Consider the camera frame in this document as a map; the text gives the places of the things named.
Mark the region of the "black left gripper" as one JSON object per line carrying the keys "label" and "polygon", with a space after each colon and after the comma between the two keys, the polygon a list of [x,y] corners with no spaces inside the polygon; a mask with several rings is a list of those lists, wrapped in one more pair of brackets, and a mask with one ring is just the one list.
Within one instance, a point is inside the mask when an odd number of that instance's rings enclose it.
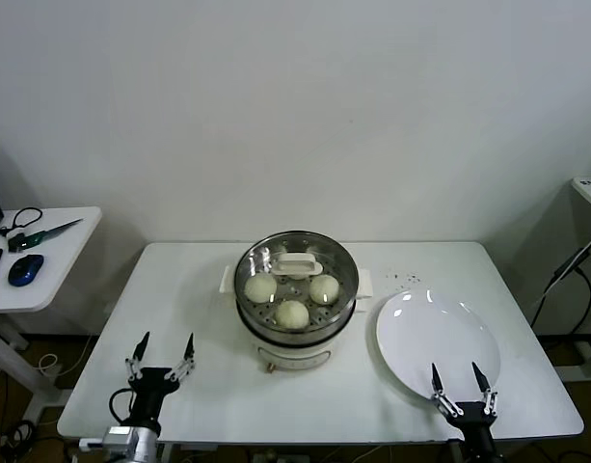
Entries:
{"label": "black left gripper", "polygon": [[149,336],[150,331],[145,332],[132,356],[124,360],[127,380],[135,393],[130,412],[133,425],[158,424],[164,399],[177,391],[177,382],[181,382],[195,367],[194,334],[191,333],[183,358],[174,368],[142,368]]}

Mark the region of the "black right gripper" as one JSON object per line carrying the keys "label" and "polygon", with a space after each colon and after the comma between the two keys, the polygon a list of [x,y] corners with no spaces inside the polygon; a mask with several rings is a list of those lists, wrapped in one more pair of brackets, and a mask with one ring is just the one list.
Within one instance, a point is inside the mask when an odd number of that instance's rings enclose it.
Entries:
{"label": "black right gripper", "polygon": [[504,462],[505,458],[497,450],[491,426],[497,415],[497,392],[492,389],[487,376],[476,362],[471,367],[482,393],[483,402],[459,402],[450,399],[443,388],[443,382],[434,363],[431,364],[433,395],[431,399],[445,416],[449,425],[457,428],[463,435],[461,455],[463,462]]}

